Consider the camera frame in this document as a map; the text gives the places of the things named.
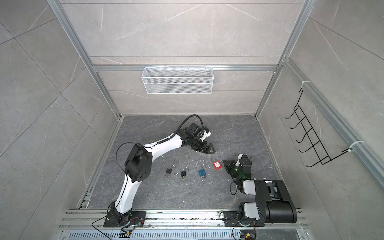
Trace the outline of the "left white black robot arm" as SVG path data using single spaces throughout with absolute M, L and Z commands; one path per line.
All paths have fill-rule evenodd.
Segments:
M 118 226 L 128 223 L 137 190 L 151 173 L 152 162 L 158 157 L 183 146 L 190 146 L 192 150 L 200 153 L 214 154 L 216 150 L 213 144 L 206 141 L 210 135 L 211 131 L 207 127 L 192 123 L 189 127 L 177 129 L 175 133 L 157 142 L 135 144 L 126 159 L 124 183 L 117 200 L 110 207 L 109 218 Z

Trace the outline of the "blue padlock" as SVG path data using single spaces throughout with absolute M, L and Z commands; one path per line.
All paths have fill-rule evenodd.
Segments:
M 200 177 L 203 178 L 203 179 L 205 179 L 207 177 L 207 173 L 206 173 L 205 167 L 206 167 L 205 164 L 201 164 L 201 169 L 198 171 Z

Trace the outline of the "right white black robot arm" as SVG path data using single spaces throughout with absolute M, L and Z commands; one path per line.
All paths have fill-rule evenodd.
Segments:
M 230 193 L 253 197 L 251 202 L 241 202 L 236 211 L 223 212 L 227 227 L 297 222 L 297 210 L 284 181 L 252 178 L 252 159 L 246 155 L 239 155 L 236 161 L 225 160 L 223 164 L 233 180 L 231 185 L 235 186 L 235 190 L 230 187 Z

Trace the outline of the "red padlock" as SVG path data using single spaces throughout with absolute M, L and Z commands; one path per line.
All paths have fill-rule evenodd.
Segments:
M 220 161 L 216 158 L 216 157 L 211 157 L 211 161 L 213 163 L 213 167 L 216 169 L 216 170 L 219 170 L 222 168 L 222 164 L 220 163 Z

